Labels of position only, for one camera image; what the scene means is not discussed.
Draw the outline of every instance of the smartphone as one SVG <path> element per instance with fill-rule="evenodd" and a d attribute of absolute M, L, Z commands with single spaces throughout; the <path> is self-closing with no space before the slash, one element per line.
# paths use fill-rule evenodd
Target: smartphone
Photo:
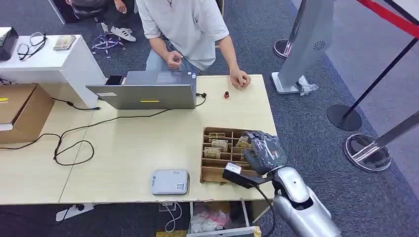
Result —
<path fill-rule="evenodd" d="M 105 85 L 120 85 L 123 78 L 123 76 L 110 76 Z"/>

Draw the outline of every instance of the stanchion base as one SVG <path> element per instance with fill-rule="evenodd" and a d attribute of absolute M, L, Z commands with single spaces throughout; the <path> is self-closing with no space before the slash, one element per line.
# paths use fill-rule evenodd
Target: stanchion base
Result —
<path fill-rule="evenodd" d="M 327 110 L 329 121 L 345 131 L 358 130 L 362 125 L 362 119 L 358 112 L 353 110 L 346 118 L 343 115 L 349 110 L 346 105 L 332 105 Z"/>
<path fill-rule="evenodd" d="M 285 48 L 287 47 L 288 39 L 281 39 L 275 42 L 274 44 L 274 52 L 275 54 L 283 59 L 288 57 L 288 52 L 285 53 Z"/>
<path fill-rule="evenodd" d="M 271 74 L 271 79 L 274 82 L 275 88 L 276 88 L 276 92 L 278 94 L 296 94 L 296 93 L 301 93 L 302 88 L 301 85 L 299 86 L 297 83 L 295 83 L 292 86 L 285 86 L 281 83 L 281 79 L 278 78 L 278 73 L 279 72 L 273 72 Z M 298 80 L 298 82 L 300 84 L 306 85 L 308 84 L 307 79 L 305 78 L 305 76 L 301 76 L 300 79 Z"/>
<path fill-rule="evenodd" d="M 362 161 L 356 161 L 353 158 L 355 154 L 376 139 L 376 137 L 367 134 L 354 134 L 348 137 L 346 142 L 343 144 L 343 150 L 345 151 L 346 157 L 348 157 L 348 159 L 358 168 L 368 172 L 386 170 L 390 167 L 392 160 L 387 147 L 379 149 Z"/>

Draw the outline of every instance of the man's hand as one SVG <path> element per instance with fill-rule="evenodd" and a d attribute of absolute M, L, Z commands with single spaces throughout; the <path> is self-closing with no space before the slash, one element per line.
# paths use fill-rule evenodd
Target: man's hand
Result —
<path fill-rule="evenodd" d="M 234 87 L 246 87 L 250 84 L 251 78 L 249 75 L 240 69 L 234 69 L 230 71 L 230 81 Z"/>
<path fill-rule="evenodd" d="M 164 60 L 168 64 L 171 70 L 178 71 L 180 69 L 180 65 L 182 65 L 182 54 L 178 51 L 167 52 L 164 56 Z"/>
<path fill-rule="evenodd" d="M 115 7 L 118 11 L 122 12 L 123 14 L 126 14 L 126 6 L 125 3 L 122 0 L 115 0 Z"/>

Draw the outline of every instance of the white sneaker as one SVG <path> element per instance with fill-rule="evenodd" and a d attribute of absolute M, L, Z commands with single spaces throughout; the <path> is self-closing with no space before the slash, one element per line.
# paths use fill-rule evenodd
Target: white sneaker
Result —
<path fill-rule="evenodd" d="M 128 28 L 116 28 L 116 27 L 112 27 L 111 32 L 114 33 L 115 35 L 127 40 L 127 41 L 131 41 L 131 42 L 135 42 L 137 41 L 137 39 L 131 35 L 132 30 L 128 29 Z"/>

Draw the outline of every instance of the speaker grille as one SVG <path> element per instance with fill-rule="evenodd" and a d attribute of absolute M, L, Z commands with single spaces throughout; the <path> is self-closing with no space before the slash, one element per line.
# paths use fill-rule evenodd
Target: speaker grille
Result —
<path fill-rule="evenodd" d="M 317 42 L 313 45 L 313 50 L 314 50 L 314 51 L 320 51 L 320 50 L 322 50 L 325 46 L 326 46 L 326 42 L 324 42 L 323 40 L 319 40 L 319 41 L 317 41 Z"/>

